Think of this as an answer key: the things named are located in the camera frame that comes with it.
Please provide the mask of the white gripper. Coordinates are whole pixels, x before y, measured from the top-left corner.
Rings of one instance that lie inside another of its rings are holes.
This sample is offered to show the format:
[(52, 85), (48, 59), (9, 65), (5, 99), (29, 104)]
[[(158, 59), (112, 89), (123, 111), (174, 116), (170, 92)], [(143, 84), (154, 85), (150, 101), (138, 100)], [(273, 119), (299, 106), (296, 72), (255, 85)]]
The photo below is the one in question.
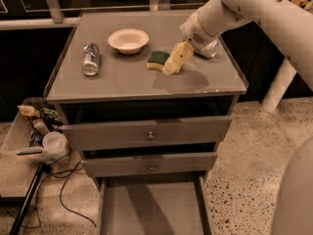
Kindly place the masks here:
[(178, 73), (182, 66), (194, 55), (194, 49), (206, 47), (212, 41), (210, 15), (205, 11), (195, 11), (180, 25), (183, 39), (172, 49), (162, 72), (165, 75)]

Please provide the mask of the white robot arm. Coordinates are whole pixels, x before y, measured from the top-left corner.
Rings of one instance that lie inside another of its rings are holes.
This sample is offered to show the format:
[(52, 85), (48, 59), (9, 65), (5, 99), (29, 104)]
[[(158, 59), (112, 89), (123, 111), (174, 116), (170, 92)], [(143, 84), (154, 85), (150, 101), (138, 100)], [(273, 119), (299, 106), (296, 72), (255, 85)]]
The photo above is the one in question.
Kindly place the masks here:
[[(313, 15), (289, 0), (209, 0), (181, 24), (162, 72), (181, 69), (196, 50), (221, 33), (254, 22), (313, 89)], [(284, 172), (270, 235), (313, 235), (313, 139), (303, 143)]]

